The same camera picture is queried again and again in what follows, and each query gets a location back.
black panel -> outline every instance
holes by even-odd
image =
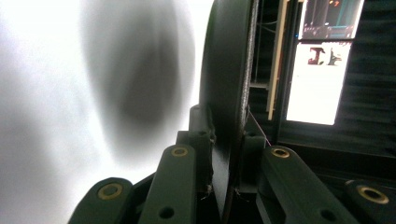
[[[206,33],[200,105],[209,105],[216,127],[213,186],[223,222],[244,131],[257,7],[258,0],[215,1]]]

screen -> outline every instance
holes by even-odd
[[[287,120],[333,125],[350,42],[297,45]]]
[[[303,5],[299,39],[355,37],[363,0],[307,0]]]

white backdrop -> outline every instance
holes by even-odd
[[[0,0],[0,223],[153,173],[198,102],[213,0]]]

black plastic part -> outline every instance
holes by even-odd
[[[396,195],[366,180],[346,182],[346,206],[361,223],[396,223]]]
[[[79,202],[70,224],[125,223],[134,216],[131,182],[121,178],[108,178],[95,184]]]
[[[219,210],[214,193],[197,194],[197,221],[196,224],[219,224]]]
[[[259,209],[262,222],[265,224],[284,224],[285,213],[276,199],[264,197],[258,193],[256,196],[256,204]]]
[[[133,207],[135,208],[134,218],[131,223],[137,223],[142,215],[143,207],[146,198],[149,195],[149,188],[151,187],[152,180],[155,174],[149,175],[134,185]]]
[[[292,147],[309,166],[393,180],[393,186],[396,186],[394,182],[395,174],[390,172],[396,170],[396,161],[393,157],[297,146],[287,143],[280,144],[284,147]]]
[[[245,136],[239,162],[238,190],[241,193],[256,193],[257,178],[260,173],[262,150],[265,148],[266,137],[258,123],[249,115],[245,126]]]
[[[255,199],[256,194],[235,192],[228,224],[262,224]]]
[[[213,187],[227,221],[246,118],[258,0],[216,0],[206,33],[200,105],[208,105],[216,127]]]
[[[195,105],[190,109],[188,132],[177,133],[177,144],[193,147],[196,153],[197,191],[207,192],[212,184],[212,147],[216,141],[210,109],[205,105]]]
[[[285,223],[358,223],[293,150],[266,148],[262,172],[282,206]]]
[[[138,223],[195,223],[195,194],[195,150],[187,145],[167,148]]]

screw hole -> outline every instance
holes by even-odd
[[[370,189],[365,189],[364,193],[367,194],[369,197],[373,198],[373,199],[380,199],[381,195],[379,195],[379,193],[370,190]]]
[[[256,136],[256,134],[255,133],[247,133],[247,136],[254,137],[254,136]]]
[[[283,150],[275,150],[275,153],[277,154],[277,155],[279,155],[279,156],[284,156],[284,155],[286,155],[287,153],[285,152],[285,151],[283,151]]]
[[[274,148],[271,150],[272,154],[276,157],[280,157],[280,158],[287,158],[290,156],[290,153],[285,150],[285,149],[281,149],[281,148]]]
[[[321,210],[321,211],[320,211],[320,215],[321,215],[324,219],[326,219],[326,220],[328,220],[328,221],[330,221],[330,222],[334,222],[334,221],[337,219],[337,218],[335,217],[334,213],[331,212],[331,211],[329,211],[329,210]]]
[[[111,183],[101,187],[97,193],[102,200],[110,200],[117,198],[122,193],[122,185]]]
[[[172,149],[172,155],[175,157],[184,157],[189,151],[184,147],[175,147]]]
[[[164,219],[171,218],[175,214],[175,211],[171,207],[165,207],[160,211],[160,217]]]

